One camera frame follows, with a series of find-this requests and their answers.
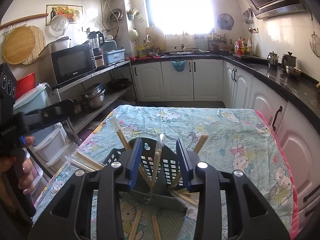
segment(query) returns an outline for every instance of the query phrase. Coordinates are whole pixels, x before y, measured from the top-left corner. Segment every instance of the dish rack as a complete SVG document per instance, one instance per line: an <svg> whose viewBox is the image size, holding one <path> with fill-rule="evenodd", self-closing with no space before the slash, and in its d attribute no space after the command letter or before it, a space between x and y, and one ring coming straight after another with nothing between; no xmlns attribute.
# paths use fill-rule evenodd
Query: dish rack
<svg viewBox="0 0 320 240"><path fill-rule="evenodd" d="M148 177L151 179L152 172L154 169L153 158L156 150L157 141L150 138L141 139L143 143L143 149L140 163L145 168ZM131 141L129 141L129 145L131 147L133 147L135 140L136 139L132 139ZM108 165L109 163L118 160L121 153L124 151L124 148L112 149L103 161L103 164ZM180 171L180 166L178 164L177 155L166 145L164 145L162 148L161 159L157 169L159 173L156 179L155 186L152 190L151 198L150 187L140 174L138 174L135 187L129 194L133 196L139 203L150 203L152 204L152 206L156 206L161 209L169 209L184 212L186 208L175 197L172 197L172 195L168 191L170 184ZM176 186L176 189L182 188L184 188L184 186L182 183L182 179L180 179L178 185Z"/></svg>

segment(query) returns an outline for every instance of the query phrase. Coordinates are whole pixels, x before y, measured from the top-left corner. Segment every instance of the human hand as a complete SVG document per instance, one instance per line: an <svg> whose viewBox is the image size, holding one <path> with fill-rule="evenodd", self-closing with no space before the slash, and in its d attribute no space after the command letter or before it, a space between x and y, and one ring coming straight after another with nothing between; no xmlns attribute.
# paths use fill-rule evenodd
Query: human hand
<svg viewBox="0 0 320 240"><path fill-rule="evenodd" d="M26 140L25 147L29 147L32 144L34 138L29 136L29 137L26 137L25 140ZM15 163L15 161L16 161L16 158L12 156L1 157L0 158L0 175L2 174L2 172L8 171L11 168L11 166ZM23 162L22 169L23 169L24 175L22 176L21 179L19 179L18 187L22 189L23 193L26 195L31 193L34 189L34 186L32 185L32 182L34 180L32 170L34 169L34 166L30 159L26 159Z"/></svg>

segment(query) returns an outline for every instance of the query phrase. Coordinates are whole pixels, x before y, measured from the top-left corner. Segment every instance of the fingernail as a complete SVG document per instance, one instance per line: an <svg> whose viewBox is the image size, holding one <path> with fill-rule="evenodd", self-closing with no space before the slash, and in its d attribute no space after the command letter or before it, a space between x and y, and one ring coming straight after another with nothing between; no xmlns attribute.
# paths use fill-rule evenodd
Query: fingernail
<svg viewBox="0 0 320 240"><path fill-rule="evenodd" d="M23 169L24 173L27 173L28 172L28 165L24 165L22 169Z"/></svg>

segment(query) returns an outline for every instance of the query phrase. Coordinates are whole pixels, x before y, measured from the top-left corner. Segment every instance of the window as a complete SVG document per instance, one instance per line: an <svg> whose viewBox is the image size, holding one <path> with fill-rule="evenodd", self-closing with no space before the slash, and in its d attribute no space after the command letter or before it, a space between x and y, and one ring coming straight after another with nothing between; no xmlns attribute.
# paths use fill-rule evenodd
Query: window
<svg viewBox="0 0 320 240"><path fill-rule="evenodd" d="M214 26L208 0L146 0L150 26L165 34L208 33Z"/></svg>

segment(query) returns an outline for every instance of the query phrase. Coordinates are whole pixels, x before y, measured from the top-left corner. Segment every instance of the microwave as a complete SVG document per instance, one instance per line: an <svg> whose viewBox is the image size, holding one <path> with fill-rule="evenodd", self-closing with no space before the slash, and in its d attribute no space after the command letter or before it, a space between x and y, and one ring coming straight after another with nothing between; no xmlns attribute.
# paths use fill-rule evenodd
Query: microwave
<svg viewBox="0 0 320 240"><path fill-rule="evenodd" d="M89 44L49 53L39 66L41 81L47 82L53 89L61 88L94 71L94 55Z"/></svg>

